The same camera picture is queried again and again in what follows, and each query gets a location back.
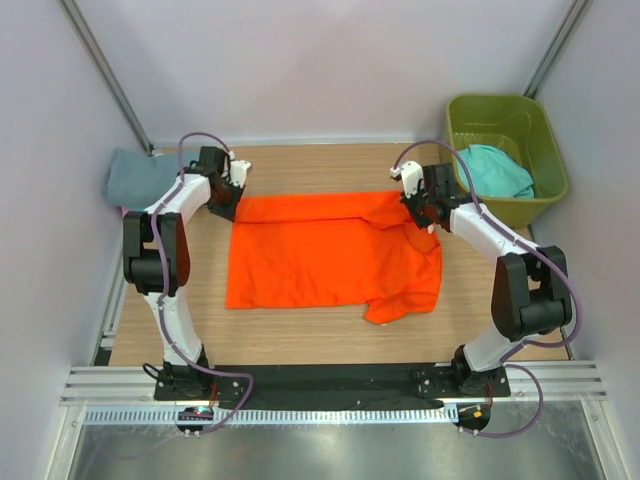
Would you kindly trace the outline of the orange t-shirt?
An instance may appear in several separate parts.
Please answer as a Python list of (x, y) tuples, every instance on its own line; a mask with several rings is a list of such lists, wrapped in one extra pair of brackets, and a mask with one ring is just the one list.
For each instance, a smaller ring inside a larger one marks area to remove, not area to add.
[(442, 283), (436, 233), (394, 191), (254, 197), (232, 227), (229, 309), (363, 305), (387, 324), (432, 312)]

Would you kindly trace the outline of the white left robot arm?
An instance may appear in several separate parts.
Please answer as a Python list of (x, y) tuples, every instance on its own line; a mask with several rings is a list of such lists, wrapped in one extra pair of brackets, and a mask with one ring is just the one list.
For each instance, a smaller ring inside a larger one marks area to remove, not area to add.
[(203, 206), (233, 221), (251, 168), (230, 150), (202, 147), (158, 200), (124, 216), (124, 278), (150, 307), (163, 343), (162, 366), (143, 366), (156, 382), (157, 400), (200, 400), (213, 388), (186, 297), (191, 273), (186, 224)]

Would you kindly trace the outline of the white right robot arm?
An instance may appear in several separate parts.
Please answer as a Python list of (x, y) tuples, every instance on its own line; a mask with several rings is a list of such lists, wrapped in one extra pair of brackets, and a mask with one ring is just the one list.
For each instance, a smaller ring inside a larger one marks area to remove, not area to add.
[(461, 396), (478, 395), (515, 352), (571, 321), (566, 258), (559, 248), (541, 247), (511, 230), (462, 191), (450, 164), (408, 161), (390, 174), (402, 183), (401, 203), (418, 228), (441, 227), (494, 267), (491, 324), (459, 346), (451, 362), (452, 389)]

